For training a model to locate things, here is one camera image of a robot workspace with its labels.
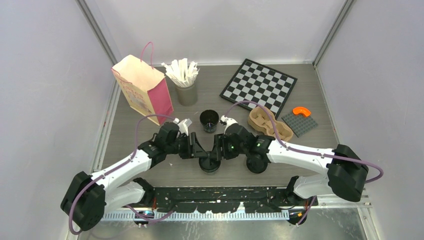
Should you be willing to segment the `black lidded coffee cup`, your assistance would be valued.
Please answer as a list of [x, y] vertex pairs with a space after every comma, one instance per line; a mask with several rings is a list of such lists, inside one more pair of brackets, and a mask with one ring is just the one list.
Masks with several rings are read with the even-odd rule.
[[211, 159], [210, 157], [200, 157], [198, 159], [198, 164], [203, 172], [207, 174], [212, 174], [219, 169], [219, 167], [221, 166], [221, 161]]

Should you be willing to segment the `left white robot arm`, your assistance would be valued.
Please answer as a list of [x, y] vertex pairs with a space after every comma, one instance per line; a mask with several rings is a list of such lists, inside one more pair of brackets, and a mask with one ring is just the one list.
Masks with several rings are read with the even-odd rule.
[[131, 179], [163, 162], [167, 155], [193, 158], [188, 140], [191, 124], [189, 118], [165, 122], [152, 139], [136, 144], [122, 160], [91, 174], [77, 173], [60, 204], [68, 216], [69, 231], [73, 235], [88, 231], [104, 214], [128, 204], [148, 207], [154, 199], [152, 187]]

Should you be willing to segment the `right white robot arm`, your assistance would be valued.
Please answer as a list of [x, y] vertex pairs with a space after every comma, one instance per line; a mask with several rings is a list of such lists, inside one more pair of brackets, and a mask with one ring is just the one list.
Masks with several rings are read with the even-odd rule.
[[244, 126], [226, 124], [223, 157], [246, 156], [246, 166], [254, 174], [263, 173], [269, 164], [288, 164], [315, 172], [312, 176], [293, 176], [283, 192], [291, 205], [299, 205], [313, 196], [335, 194], [350, 202], [359, 202], [369, 168], [346, 145], [336, 149], [279, 142], [273, 136], [253, 135]]

